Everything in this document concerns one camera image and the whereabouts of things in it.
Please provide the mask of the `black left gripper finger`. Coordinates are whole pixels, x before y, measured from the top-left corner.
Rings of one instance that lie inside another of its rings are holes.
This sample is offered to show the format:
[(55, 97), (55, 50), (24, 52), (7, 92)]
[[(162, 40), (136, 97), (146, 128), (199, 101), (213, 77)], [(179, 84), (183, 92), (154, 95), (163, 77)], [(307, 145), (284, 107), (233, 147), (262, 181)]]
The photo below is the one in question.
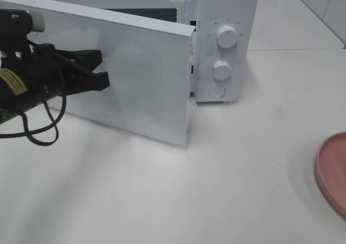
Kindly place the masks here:
[(56, 53), (57, 57), (66, 64), (88, 72), (93, 72), (103, 62), (100, 50), (56, 50)]
[(94, 74), (72, 74), (67, 78), (67, 94), (80, 94), (87, 91), (102, 91), (110, 86), (107, 72)]

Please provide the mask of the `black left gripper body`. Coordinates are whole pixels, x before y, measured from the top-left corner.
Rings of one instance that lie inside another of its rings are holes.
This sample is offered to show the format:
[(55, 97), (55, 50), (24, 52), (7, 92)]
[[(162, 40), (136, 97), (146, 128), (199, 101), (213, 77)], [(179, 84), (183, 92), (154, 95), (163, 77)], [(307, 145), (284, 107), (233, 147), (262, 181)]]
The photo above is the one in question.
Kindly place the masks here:
[(81, 51), (56, 49), (52, 44), (28, 44), (30, 59), (18, 65), (26, 92), (19, 103), (43, 103), (56, 96), (81, 92)]

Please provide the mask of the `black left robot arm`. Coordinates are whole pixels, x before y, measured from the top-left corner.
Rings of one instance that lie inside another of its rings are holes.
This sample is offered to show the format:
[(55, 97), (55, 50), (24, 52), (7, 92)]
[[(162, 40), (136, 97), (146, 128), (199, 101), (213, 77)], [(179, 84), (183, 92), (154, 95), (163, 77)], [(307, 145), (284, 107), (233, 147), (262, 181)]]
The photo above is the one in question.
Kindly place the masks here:
[(109, 87), (107, 72), (95, 73), (102, 63), (99, 50), (58, 50), (35, 44), (21, 58), (7, 56), (1, 68), (1, 123), (47, 102)]

